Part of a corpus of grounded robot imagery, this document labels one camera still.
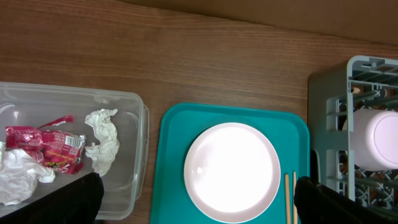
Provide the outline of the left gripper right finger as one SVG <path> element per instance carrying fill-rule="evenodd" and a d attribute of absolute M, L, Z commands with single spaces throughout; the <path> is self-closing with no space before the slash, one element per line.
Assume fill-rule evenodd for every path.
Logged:
<path fill-rule="evenodd" d="M 358 205 L 334 190 L 298 179 L 294 205 L 302 224 L 394 224 L 395 221 Z"/>

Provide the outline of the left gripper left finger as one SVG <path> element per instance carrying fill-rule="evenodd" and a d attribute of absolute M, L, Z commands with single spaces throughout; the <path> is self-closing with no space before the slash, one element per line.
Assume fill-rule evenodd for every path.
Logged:
<path fill-rule="evenodd" d="M 103 181 L 92 172 L 1 217 L 1 224 L 92 224 L 103 196 Z"/>

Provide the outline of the white paper napkin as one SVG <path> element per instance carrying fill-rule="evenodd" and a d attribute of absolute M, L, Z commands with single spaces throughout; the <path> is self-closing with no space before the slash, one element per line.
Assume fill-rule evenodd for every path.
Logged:
<path fill-rule="evenodd" d="M 93 142 L 90 146 L 85 146 L 85 154 L 92 161 L 92 169 L 100 177 L 110 170 L 119 151 L 118 132 L 111 122 L 111 117 L 117 112 L 117 109 L 101 109 L 90 113 L 85 118 L 85 124 L 92 127 L 93 134 L 99 141 L 99 144 Z"/>

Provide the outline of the red snack wrapper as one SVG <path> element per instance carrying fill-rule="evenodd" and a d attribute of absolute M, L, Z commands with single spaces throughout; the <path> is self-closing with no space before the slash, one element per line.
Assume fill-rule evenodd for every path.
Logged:
<path fill-rule="evenodd" d="M 84 166 L 81 156 L 85 146 L 85 136 L 46 128 L 72 122 L 74 117 L 68 115 L 39 128 L 7 126 L 6 146 L 11 149 L 23 149 L 39 164 L 56 172 L 77 174 Z"/>

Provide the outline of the white tissue paper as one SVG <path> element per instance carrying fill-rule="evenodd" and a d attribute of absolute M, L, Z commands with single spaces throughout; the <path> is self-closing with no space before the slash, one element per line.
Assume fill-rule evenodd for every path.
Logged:
<path fill-rule="evenodd" d="M 30 198 L 37 183 L 51 183 L 55 171 L 40 165 L 23 149 L 6 150 L 1 142 L 1 203 L 16 205 Z"/>

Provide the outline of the large white plate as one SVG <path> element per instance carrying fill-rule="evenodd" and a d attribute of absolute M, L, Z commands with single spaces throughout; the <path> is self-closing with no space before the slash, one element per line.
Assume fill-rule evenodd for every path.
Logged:
<path fill-rule="evenodd" d="M 183 178 L 190 200 L 204 215 L 221 223 L 244 223 L 273 203 L 281 168 L 274 146 L 259 130 L 221 123 L 192 142 Z"/>

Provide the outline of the small white bowl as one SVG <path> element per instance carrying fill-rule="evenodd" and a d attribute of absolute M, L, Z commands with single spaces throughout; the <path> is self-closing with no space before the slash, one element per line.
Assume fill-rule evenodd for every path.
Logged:
<path fill-rule="evenodd" d="M 349 146 L 354 163 L 368 171 L 397 169 L 397 113 L 361 109 L 353 113 Z"/>

